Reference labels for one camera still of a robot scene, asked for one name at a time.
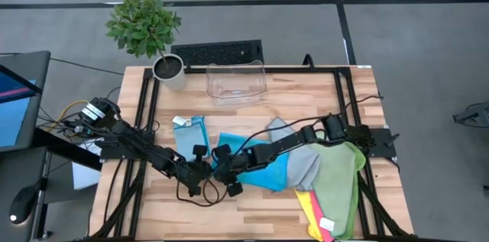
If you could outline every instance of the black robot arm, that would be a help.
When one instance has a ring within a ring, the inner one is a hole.
[[[79,120],[74,125],[76,132],[103,136],[104,141],[96,143],[102,151],[104,147],[124,147],[140,154],[166,177],[175,176],[189,189],[190,197],[200,195],[200,182],[209,179],[211,175],[228,186],[228,193],[232,197],[242,192],[241,184],[237,180],[238,174],[264,169],[279,155],[302,145],[318,143],[330,147],[345,141],[351,141],[360,148],[375,145],[366,125],[345,127],[339,115],[331,114],[315,119],[316,123],[322,123],[325,139],[316,136],[314,124],[311,124],[271,144],[243,147],[235,153],[231,153],[231,148],[226,144],[212,150],[217,157],[217,167],[213,172],[210,165],[202,161],[206,147],[195,146],[196,161],[188,162],[171,148],[152,144],[148,140],[147,132],[131,127],[122,120],[119,107],[106,98],[94,98],[79,113]]]
[[[184,156],[169,147],[152,144],[148,140],[147,131],[131,127],[121,119],[119,113],[119,107],[113,102],[106,98],[94,98],[79,113],[79,120],[74,123],[75,129],[85,134],[98,134],[104,137],[104,141],[96,142],[102,150],[104,147],[123,147],[138,153],[166,177],[175,176],[189,189],[190,197],[200,195],[199,184],[209,176],[210,171],[202,170],[202,166],[197,165],[197,162],[186,161]]]
[[[271,144],[255,144],[251,147],[243,147],[235,153],[231,153],[231,148],[227,144],[216,147],[212,150],[217,157],[215,179],[228,186],[229,196],[232,197],[243,191],[237,179],[238,174],[264,169],[279,155],[302,145],[317,143],[332,147],[345,141],[351,141],[365,149],[375,145],[372,133],[366,125],[345,128],[338,115],[327,115],[319,118],[317,122],[319,121],[324,127],[325,139],[316,136],[314,124],[311,124]]]

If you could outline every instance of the potted plant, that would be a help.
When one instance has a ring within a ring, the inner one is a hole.
[[[124,0],[115,6],[112,19],[105,23],[107,36],[117,41],[119,49],[126,48],[137,58],[159,56],[153,64],[154,76],[170,90],[185,87],[183,61],[175,54],[163,54],[165,44],[175,41],[182,18],[167,11],[161,0]]]

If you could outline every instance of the wire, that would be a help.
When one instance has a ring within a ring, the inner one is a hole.
[[[272,127],[272,128],[267,128],[267,129],[264,129],[264,130],[262,130],[262,131],[258,131],[258,132],[255,132],[254,134],[252,134],[250,137],[248,137],[248,138],[247,138],[247,139],[244,141],[244,143],[243,143],[243,144],[242,144],[242,145],[241,145],[241,146],[238,148],[238,150],[236,150],[236,152],[235,152],[235,153],[232,155],[231,159],[227,160],[226,162],[224,162],[223,164],[221,164],[220,166],[218,166],[218,167],[217,167],[217,168],[214,170],[214,172],[212,172],[212,173],[209,175],[209,177],[207,177],[207,178],[206,178],[206,180],[205,180],[205,182],[204,182],[204,185],[203,185],[203,187],[202,187],[202,193],[203,193],[203,195],[204,195],[204,199],[205,199],[205,200],[207,200],[207,197],[206,197],[206,185],[207,185],[207,183],[208,183],[208,182],[210,182],[210,179],[211,179],[211,177],[214,175],[214,173],[215,173],[217,170],[219,170],[220,168],[222,168],[224,165],[226,165],[227,163],[229,163],[231,160],[233,160],[233,159],[234,159],[234,158],[235,158],[235,157],[238,155],[238,153],[239,153],[240,151],[242,151],[242,149],[243,149],[243,148],[246,146],[246,144],[247,144],[247,143],[248,143],[248,142],[249,142],[251,139],[253,139],[253,137],[255,137],[255,136],[259,135],[259,134],[262,134],[262,133],[264,133],[264,132],[268,132],[268,131],[277,131],[277,130],[280,130],[280,129],[282,129],[282,128],[290,127],[290,126],[292,126],[292,125],[294,125],[294,124],[297,124],[297,123],[300,123],[300,122],[302,122],[302,121],[316,120],[316,121],[314,122],[314,124],[313,124],[313,125],[315,125],[315,124],[319,123],[320,118],[323,118],[323,117],[324,117],[324,116],[315,116],[315,117],[309,117],[309,118],[302,118],[302,119],[299,119],[299,120],[297,120],[297,121],[293,121],[293,122],[291,122],[291,123],[289,123],[289,124],[285,124],[285,125],[280,126],[280,127]],[[296,148],[297,148],[297,147],[294,147],[294,148],[292,148],[292,149],[290,149],[290,150],[286,150],[286,151],[284,151],[283,153],[287,153],[287,152],[289,152],[289,151],[291,151],[291,150],[294,150],[294,149],[296,149]],[[213,159],[215,159],[213,151],[211,151],[211,156],[212,156],[212,158],[213,158]],[[225,197],[226,193],[225,193],[225,194],[222,196],[222,198],[218,199],[218,200],[216,201],[216,203],[215,203],[215,204],[220,203],[220,202],[221,202],[221,201],[224,199],[224,197]]]
[[[63,118],[63,119],[61,119],[61,120],[59,120],[59,121],[49,121],[48,123],[39,124],[39,125],[38,125],[38,126],[36,126],[36,127],[44,127],[44,126],[46,126],[47,124],[52,124],[52,123],[56,123],[56,124],[58,124],[58,125],[59,125],[59,123],[60,123],[60,122],[65,121],[67,118],[70,118],[70,117],[76,116],[76,115],[78,115],[78,113],[79,113],[79,112],[76,112],[76,113],[73,113],[73,114],[71,114],[71,115],[68,115],[68,116],[66,116],[65,118]]]
[[[55,122],[55,121],[52,121],[52,120],[50,120],[50,119],[48,119],[48,118],[45,118],[45,117],[43,117],[43,116],[40,116],[40,115],[38,115],[37,117],[38,117],[39,119],[41,119],[41,120],[46,121],[47,123],[45,123],[45,124],[52,124],[52,123],[54,123],[54,122]]]
[[[153,131],[153,132],[156,132],[156,131],[158,131],[160,129],[160,122],[159,121],[156,121],[156,120],[153,120],[153,124],[154,123],[157,123],[158,124],[158,127]],[[147,123],[146,126],[143,128],[143,131],[145,131],[146,129],[148,129],[149,128],[149,125],[150,124]]]
[[[50,175],[50,173],[52,173],[53,171],[59,169],[60,167],[68,164],[69,162],[71,162],[71,160],[67,160],[65,163],[62,163],[61,165],[55,167],[54,169],[48,171],[46,174],[44,174],[44,176],[42,176],[37,182],[35,182],[32,186],[35,186],[37,185],[42,179],[46,178],[48,175]]]
[[[92,216],[92,209],[89,211],[89,222],[86,227],[86,236],[88,237],[90,235],[90,216]]]
[[[22,53],[0,53],[0,56],[3,56],[3,55],[19,55],[19,54],[22,54]],[[71,64],[71,65],[83,67],[83,68],[86,68],[86,69],[92,69],[92,70],[102,71],[102,72],[105,72],[105,73],[111,73],[111,74],[116,74],[116,75],[121,75],[121,76],[124,75],[124,73],[118,73],[116,71],[111,71],[111,70],[107,70],[107,69],[100,69],[100,68],[96,68],[96,67],[92,67],[92,66],[85,66],[83,64],[73,63],[73,62],[66,61],[66,60],[60,60],[60,59],[54,59],[54,58],[50,58],[50,59],[53,60],[53,61],[57,61],[57,62],[61,62],[61,63],[68,63],[68,64]]]
[[[73,62],[69,62],[69,61],[65,61],[65,60],[59,60],[59,59],[54,59],[54,58],[51,58],[51,59],[53,61],[57,61],[57,62],[61,62],[61,63],[68,63],[68,64],[72,64],[74,66],[79,66],[79,67],[83,67],[83,68],[86,68],[86,69],[93,69],[93,70],[98,70],[98,71],[102,71],[102,72],[105,72],[105,73],[117,74],[117,75],[121,75],[121,76],[124,75],[124,73],[117,73],[117,72],[111,71],[111,70],[98,69],[96,67],[91,67],[91,66],[84,66],[84,65],[79,64],[79,63],[73,63]]]
[[[367,101],[367,100],[368,100],[368,99],[370,99],[370,98],[378,98],[378,99],[380,99],[380,100],[384,100],[384,97],[383,97],[381,94],[379,94],[379,95],[370,95],[370,96],[368,96],[367,98],[363,98],[362,100],[357,101],[357,104],[358,104],[358,103],[361,103],[361,102],[363,102],[363,101]],[[349,102],[349,103],[348,103],[348,104],[345,106],[345,108],[348,108],[348,106],[349,106],[349,105],[351,105],[351,102]]]
[[[49,118],[51,119],[52,121],[54,121],[54,119],[41,107],[39,106],[39,108],[41,109],[42,112],[44,112],[44,114]]]
[[[400,166],[399,166],[399,164],[396,161],[394,161],[394,157],[385,157],[385,159],[387,161],[389,161],[390,163],[392,163],[393,165],[395,165],[396,168],[397,168],[397,172],[400,173]]]
[[[168,162],[172,163],[173,166],[175,167],[175,169],[178,167],[178,165],[173,160],[171,160],[168,157],[162,155],[161,153],[159,153],[159,152],[157,152],[155,150],[152,150],[151,148],[147,148],[146,151],[150,151],[153,154],[158,155],[158,156],[164,158]],[[202,194],[204,196],[204,200],[206,200],[206,202],[208,204],[200,204],[198,202],[195,202],[195,201],[192,201],[192,200],[189,200],[189,199],[181,198],[180,197],[180,171],[175,170],[175,172],[176,172],[176,199],[178,199],[178,200],[180,200],[182,202],[188,202],[188,203],[192,203],[194,205],[198,205],[199,207],[208,208],[208,207],[212,207],[213,205],[216,205],[216,204],[220,203],[224,199],[224,197],[226,196],[226,194],[228,193],[228,186],[226,186],[226,190],[225,190],[224,195],[221,198],[219,198],[219,195],[220,195],[219,194],[219,190],[217,189],[217,187],[208,178],[208,179],[205,180],[204,185],[202,187]],[[207,185],[208,182],[211,183],[211,186],[214,188],[215,192],[217,193],[217,199],[214,202],[209,201],[209,199],[207,198],[207,195],[206,195],[206,185]]]
[[[115,177],[119,172],[119,168],[121,167],[121,164],[122,164],[122,159],[119,160],[119,163],[115,168],[114,176],[112,177],[112,181],[110,182],[110,187],[108,188],[107,202],[105,203],[105,211],[104,211],[104,223],[107,222],[108,202],[110,201],[110,196],[112,195],[112,189],[114,188]]]
[[[66,107],[63,109],[63,111],[61,112],[61,114],[60,114],[60,116],[58,117],[58,119],[56,120],[56,123],[52,124],[52,125],[51,125],[51,126],[50,126],[50,127],[47,129],[47,130],[46,130],[46,131],[47,131],[47,132],[52,131],[52,130],[53,130],[53,127],[55,127],[55,126],[56,126],[56,124],[59,124],[60,119],[61,119],[61,118],[64,116],[64,114],[66,113],[66,111],[67,111],[68,109],[70,109],[72,106],[77,105],[77,104],[80,104],[80,103],[87,103],[87,104],[88,104],[89,102],[88,102],[88,101],[86,101],[86,100],[79,100],[79,101],[72,102],[71,104],[69,104],[68,106],[66,106]]]
[[[465,110],[467,111],[469,108],[475,106],[475,105],[480,105],[482,103],[475,103],[475,104],[472,104],[472,105],[468,105],[467,108],[465,108]]]
[[[489,126],[477,126],[477,125],[472,125],[472,124],[464,124],[464,123],[461,123],[461,122],[456,122],[457,124],[461,124],[463,126],[466,126],[466,127],[476,127],[476,128],[489,128]]]
[[[110,95],[111,95],[111,94],[112,94],[114,91],[116,91],[117,89],[121,89],[121,87],[120,87],[120,86],[118,86],[118,87],[116,87],[115,89],[111,90],[111,91],[110,91],[110,92],[107,94],[107,97],[105,97],[105,98],[110,97]]]

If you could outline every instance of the wooden table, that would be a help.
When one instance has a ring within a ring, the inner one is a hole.
[[[122,81],[118,105],[122,117],[134,123],[144,67],[128,67]],[[357,99],[377,94],[374,73],[371,68],[351,67]],[[345,100],[348,90],[343,86]],[[159,89],[155,120],[160,122],[155,143],[176,149],[173,139],[172,118],[175,115],[191,117],[205,115],[211,145],[217,144],[219,134],[228,132],[249,136],[265,128],[276,116],[285,122],[300,118],[338,113],[335,80],[328,73],[280,73],[267,74],[267,92],[262,102],[253,105],[219,106],[212,104],[206,93],[206,75],[186,76],[186,88],[182,92],[170,92],[164,86]],[[151,94],[147,94],[143,119],[147,118]],[[369,99],[358,104],[363,124],[371,127],[385,125],[384,113],[379,100]],[[303,122],[296,126],[311,124]],[[93,204],[90,230],[95,233],[102,225],[108,188],[115,172],[117,161],[104,163],[96,198]],[[413,228],[404,198],[403,187],[397,168],[381,158],[371,159],[377,195],[392,218],[407,232]],[[115,180],[109,202],[109,214],[117,205],[125,163]],[[134,167],[133,176],[138,166]],[[137,240],[219,240],[219,239],[312,239],[307,234],[309,222],[296,199],[294,191],[271,192],[255,186],[244,186],[244,192],[211,208],[200,208],[190,203],[179,202],[175,197],[176,180],[167,179],[156,170],[147,167],[144,191],[138,219]],[[180,196],[188,197],[185,188]],[[193,200],[203,203],[202,196]],[[365,199],[371,233],[375,233],[374,217],[370,203]],[[128,233],[132,204],[125,212],[122,234]],[[357,216],[355,236],[361,237]]]

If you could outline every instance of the black table leg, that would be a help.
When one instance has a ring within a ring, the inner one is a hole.
[[[100,157],[98,155],[84,150],[75,144],[68,143],[40,128],[36,128],[34,131],[32,147],[46,147],[52,154],[72,160],[90,169],[102,170],[102,163],[100,163]]]

